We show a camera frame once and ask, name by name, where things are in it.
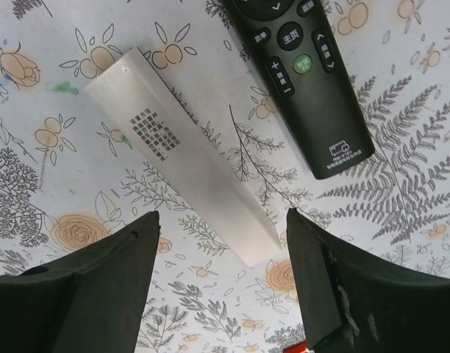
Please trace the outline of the white remote control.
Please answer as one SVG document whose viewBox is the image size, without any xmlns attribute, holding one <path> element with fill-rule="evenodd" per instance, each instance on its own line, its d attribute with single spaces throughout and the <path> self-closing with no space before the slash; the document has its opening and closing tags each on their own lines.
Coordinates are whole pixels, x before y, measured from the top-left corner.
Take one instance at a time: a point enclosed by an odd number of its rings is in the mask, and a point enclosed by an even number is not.
<svg viewBox="0 0 450 353">
<path fill-rule="evenodd" d="M 265 211 L 139 49 L 126 53 L 85 90 L 247 266 L 281 252 Z"/>
</svg>

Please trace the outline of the red battery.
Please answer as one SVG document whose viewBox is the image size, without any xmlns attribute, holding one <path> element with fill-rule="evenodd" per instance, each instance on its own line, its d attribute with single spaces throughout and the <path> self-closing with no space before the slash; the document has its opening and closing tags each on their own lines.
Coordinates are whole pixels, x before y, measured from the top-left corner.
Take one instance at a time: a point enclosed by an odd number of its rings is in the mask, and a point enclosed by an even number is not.
<svg viewBox="0 0 450 353">
<path fill-rule="evenodd" d="M 310 353 L 308 344 L 306 341 L 297 343 L 293 346 L 283 349 L 283 353 Z"/>
</svg>

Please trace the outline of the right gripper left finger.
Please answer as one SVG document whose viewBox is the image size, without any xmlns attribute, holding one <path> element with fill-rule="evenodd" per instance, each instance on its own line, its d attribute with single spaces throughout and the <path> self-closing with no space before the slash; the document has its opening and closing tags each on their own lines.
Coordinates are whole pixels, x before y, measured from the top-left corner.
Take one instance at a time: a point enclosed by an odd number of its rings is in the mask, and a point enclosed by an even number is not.
<svg viewBox="0 0 450 353">
<path fill-rule="evenodd" d="M 159 238 L 153 211 L 57 260 L 0 276 L 0 352 L 133 352 Z"/>
</svg>

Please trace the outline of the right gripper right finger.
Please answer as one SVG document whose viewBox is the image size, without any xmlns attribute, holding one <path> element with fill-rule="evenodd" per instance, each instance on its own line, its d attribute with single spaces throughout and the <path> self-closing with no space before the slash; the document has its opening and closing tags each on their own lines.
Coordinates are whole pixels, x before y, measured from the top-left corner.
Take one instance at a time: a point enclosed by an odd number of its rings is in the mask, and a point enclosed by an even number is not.
<svg viewBox="0 0 450 353">
<path fill-rule="evenodd" d="M 295 209 L 286 235 L 310 351 L 450 353 L 450 279 L 383 260 Z"/>
</svg>

